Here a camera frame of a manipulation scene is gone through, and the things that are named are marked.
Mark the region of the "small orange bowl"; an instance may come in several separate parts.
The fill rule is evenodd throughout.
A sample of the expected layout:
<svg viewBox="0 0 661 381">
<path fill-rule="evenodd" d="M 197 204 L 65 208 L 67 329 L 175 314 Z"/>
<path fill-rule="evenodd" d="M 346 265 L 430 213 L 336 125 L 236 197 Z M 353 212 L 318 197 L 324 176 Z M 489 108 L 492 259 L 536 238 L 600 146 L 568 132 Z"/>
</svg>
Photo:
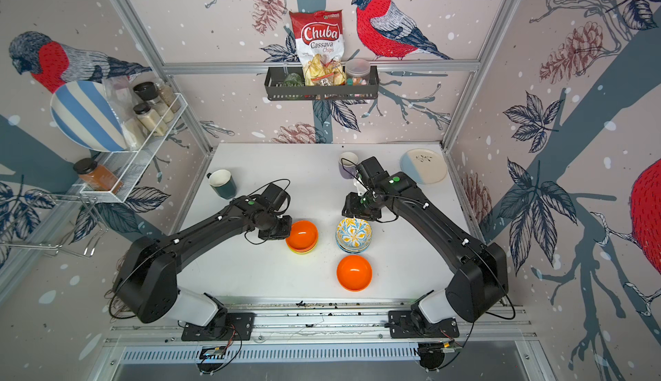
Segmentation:
<svg viewBox="0 0 661 381">
<path fill-rule="evenodd" d="M 317 241 L 318 229 L 315 224 L 307 220 L 293 223 L 290 235 L 285 240 L 288 247 L 297 248 L 298 250 L 315 246 Z"/>
</svg>

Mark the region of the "blue yellow patterned bowl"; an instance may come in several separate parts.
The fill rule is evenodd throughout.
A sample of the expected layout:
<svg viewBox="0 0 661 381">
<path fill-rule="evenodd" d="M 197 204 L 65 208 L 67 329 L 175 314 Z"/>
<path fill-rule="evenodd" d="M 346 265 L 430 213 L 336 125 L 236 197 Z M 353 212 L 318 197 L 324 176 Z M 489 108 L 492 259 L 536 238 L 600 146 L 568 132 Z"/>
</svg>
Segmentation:
<svg viewBox="0 0 661 381">
<path fill-rule="evenodd" d="M 336 229 L 336 242 L 352 246 L 372 242 L 372 227 L 362 219 L 343 219 Z"/>
</svg>

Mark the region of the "yellow flower bowl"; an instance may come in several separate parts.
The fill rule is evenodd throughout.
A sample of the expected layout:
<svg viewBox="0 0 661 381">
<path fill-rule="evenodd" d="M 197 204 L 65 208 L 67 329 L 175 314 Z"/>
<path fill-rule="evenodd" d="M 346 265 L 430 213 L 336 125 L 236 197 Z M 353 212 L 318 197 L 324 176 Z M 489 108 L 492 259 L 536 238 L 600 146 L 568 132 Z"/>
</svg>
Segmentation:
<svg viewBox="0 0 661 381">
<path fill-rule="evenodd" d="M 358 246 L 352 246 L 345 243 L 338 243 L 339 248 L 351 248 L 352 250 L 358 250 L 359 248 L 364 248 L 365 250 L 370 246 L 369 243 L 359 244 Z"/>
</svg>

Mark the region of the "large orange bowl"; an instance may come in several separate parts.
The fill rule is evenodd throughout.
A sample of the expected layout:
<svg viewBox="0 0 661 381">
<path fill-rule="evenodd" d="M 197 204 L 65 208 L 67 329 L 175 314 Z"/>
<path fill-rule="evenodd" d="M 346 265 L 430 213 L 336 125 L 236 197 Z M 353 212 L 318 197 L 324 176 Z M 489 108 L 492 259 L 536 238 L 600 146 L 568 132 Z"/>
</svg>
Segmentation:
<svg viewBox="0 0 661 381">
<path fill-rule="evenodd" d="M 347 255 L 337 266 L 337 280 L 346 290 L 360 292 L 373 278 L 373 270 L 367 259 L 359 255 Z"/>
</svg>

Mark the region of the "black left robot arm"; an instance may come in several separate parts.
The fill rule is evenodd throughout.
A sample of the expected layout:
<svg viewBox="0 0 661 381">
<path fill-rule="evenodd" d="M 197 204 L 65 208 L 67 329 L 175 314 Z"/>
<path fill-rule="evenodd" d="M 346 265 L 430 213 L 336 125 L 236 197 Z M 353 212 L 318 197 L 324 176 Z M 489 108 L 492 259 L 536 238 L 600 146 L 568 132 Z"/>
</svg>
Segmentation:
<svg viewBox="0 0 661 381">
<path fill-rule="evenodd" d="M 242 234 L 258 232 L 262 243 L 290 236 L 291 202 L 287 190 L 273 181 L 187 229 L 162 239 L 143 236 L 126 253 L 112 292 L 143 324 L 156 322 L 186 297 L 177 275 L 217 245 Z"/>
</svg>

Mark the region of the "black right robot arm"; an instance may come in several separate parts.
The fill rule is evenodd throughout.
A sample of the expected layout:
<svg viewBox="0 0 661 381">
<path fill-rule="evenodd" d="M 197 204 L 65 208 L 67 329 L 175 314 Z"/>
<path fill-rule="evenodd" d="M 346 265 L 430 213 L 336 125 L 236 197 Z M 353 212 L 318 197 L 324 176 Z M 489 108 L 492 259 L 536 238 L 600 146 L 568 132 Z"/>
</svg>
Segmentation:
<svg viewBox="0 0 661 381">
<path fill-rule="evenodd" d="M 447 287 L 425 294 L 411 307 L 411 322 L 422 328 L 460 317 L 476 322 L 497 301 L 509 298 L 504 250 L 468 234 L 439 210 L 410 176 L 392 176 L 375 157 L 356 165 L 355 179 L 365 192 L 349 193 L 342 214 L 349 219 L 379 221 L 387 208 L 404 219 L 442 256 L 454 273 Z"/>
</svg>

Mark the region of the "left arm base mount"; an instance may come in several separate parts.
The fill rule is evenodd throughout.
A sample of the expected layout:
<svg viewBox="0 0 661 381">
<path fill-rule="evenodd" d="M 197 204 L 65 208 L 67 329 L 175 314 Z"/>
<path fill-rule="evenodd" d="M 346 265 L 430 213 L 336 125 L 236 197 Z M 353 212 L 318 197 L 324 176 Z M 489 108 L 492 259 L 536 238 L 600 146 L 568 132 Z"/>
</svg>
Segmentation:
<svg viewBox="0 0 661 381">
<path fill-rule="evenodd" d="M 218 317 L 204 327 L 185 324 L 182 341 L 249 341 L 256 314 L 252 312 L 221 312 Z"/>
</svg>

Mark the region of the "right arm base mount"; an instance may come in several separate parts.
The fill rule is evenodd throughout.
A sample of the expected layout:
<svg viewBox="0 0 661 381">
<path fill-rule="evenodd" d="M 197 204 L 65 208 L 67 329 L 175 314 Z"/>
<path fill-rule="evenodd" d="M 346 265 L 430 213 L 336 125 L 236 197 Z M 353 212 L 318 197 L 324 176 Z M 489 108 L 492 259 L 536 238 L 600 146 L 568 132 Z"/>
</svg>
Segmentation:
<svg viewBox="0 0 661 381">
<path fill-rule="evenodd" d="M 436 324 L 430 324 L 420 312 L 412 310 L 390 310 L 385 327 L 389 329 L 392 339 L 455 339 L 460 336 L 460 331 L 454 318 L 444 319 Z"/>
</svg>

